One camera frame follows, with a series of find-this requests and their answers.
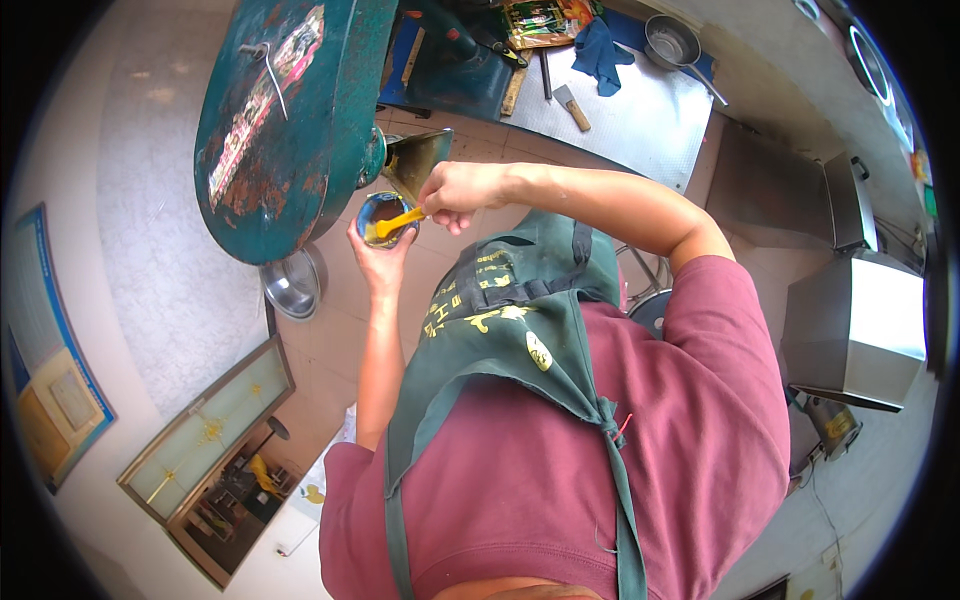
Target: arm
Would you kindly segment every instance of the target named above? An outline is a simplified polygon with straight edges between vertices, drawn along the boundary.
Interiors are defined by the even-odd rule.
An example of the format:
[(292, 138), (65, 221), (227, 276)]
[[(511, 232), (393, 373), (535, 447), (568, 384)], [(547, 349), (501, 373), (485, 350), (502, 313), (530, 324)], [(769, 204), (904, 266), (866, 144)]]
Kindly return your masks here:
[(466, 227), (472, 211), (481, 206), (528, 204), (667, 256), (674, 273), (704, 254), (733, 260), (723, 232), (703, 209), (659, 183), (626, 173), (527, 163), (442, 162), (423, 185), (419, 200), (425, 213), (453, 233)]
[(394, 415), (406, 368), (397, 306), (403, 261), (415, 232), (407, 231), (388, 251), (367, 246), (356, 233), (355, 220), (349, 225), (347, 237), (370, 288), (370, 324), (357, 382), (357, 443), (376, 451), (380, 436)]

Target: knife handle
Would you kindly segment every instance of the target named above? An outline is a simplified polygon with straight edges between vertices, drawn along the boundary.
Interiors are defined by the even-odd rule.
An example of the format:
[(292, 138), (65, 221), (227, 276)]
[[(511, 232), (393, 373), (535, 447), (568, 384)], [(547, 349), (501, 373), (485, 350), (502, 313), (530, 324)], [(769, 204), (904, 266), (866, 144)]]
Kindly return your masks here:
[(566, 103), (566, 109), (570, 111), (570, 114), (573, 115), (573, 120), (577, 122), (577, 127), (580, 128), (581, 132), (585, 132), (590, 129), (590, 122), (587, 120), (587, 116), (582, 110), (580, 110), (580, 105), (577, 104), (576, 100), (571, 100)]

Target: hand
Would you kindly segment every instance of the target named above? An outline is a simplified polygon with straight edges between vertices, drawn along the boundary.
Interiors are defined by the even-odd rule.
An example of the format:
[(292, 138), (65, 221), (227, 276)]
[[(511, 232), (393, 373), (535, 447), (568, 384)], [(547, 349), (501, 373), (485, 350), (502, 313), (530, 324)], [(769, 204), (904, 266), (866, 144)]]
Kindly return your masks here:
[(477, 208), (501, 208), (508, 202), (503, 195), (507, 175), (505, 164), (478, 162), (440, 162), (423, 183), (417, 204), (433, 222), (459, 235), (470, 226)]
[(403, 232), (396, 246), (389, 250), (371, 248), (357, 233), (356, 217), (347, 227), (347, 239), (353, 246), (353, 255), (356, 257), (360, 272), (367, 280), (372, 298), (396, 298), (400, 294), (400, 284), (403, 282), (403, 262), (407, 258), (407, 251), (414, 243), (417, 231), (409, 228)]

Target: green apron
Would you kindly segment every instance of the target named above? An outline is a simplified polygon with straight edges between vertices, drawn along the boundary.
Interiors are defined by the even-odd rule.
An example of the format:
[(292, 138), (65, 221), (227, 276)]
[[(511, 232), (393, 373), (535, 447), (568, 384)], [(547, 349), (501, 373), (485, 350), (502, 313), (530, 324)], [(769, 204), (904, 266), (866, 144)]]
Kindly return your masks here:
[(598, 397), (593, 386), (580, 312), (580, 300), (616, 306), (618, 285), (609, 235), (538, 210), (512, 231), (465, 248), (444, 276), (386, 432), (387, 547), (400, 598), (414, 600), (400, 481), (440, 429), (464, 385), (479, 374), (512, 379), (597, 425), (607, 440), (617, 491), (619, 598), (646, 598), (634, 504), (619, 452), (625, 439), (613, 420), (616, 403)]

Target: metal workbench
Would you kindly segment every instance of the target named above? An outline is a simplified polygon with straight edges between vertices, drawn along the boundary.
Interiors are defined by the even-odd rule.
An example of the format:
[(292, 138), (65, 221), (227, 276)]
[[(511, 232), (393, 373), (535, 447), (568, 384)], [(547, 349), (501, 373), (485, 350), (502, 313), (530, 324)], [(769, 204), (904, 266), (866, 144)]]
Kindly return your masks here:
[(627, 48), (634, 64), (618, 64), (622, 87), (609, 98), (597, 95), (590, 75), (574, 71), (572, 46), (547, 50), (551, 87), (570, 86), (591, 129), (581, 132), (554, 100), (543, 98), (540, 61), (530, 60), (516, 107), (501, 123), (560, 140), (621, 164), (680, 193), (690, 181), (707, 130), (713, 96), (681, 71), (665, 71)]

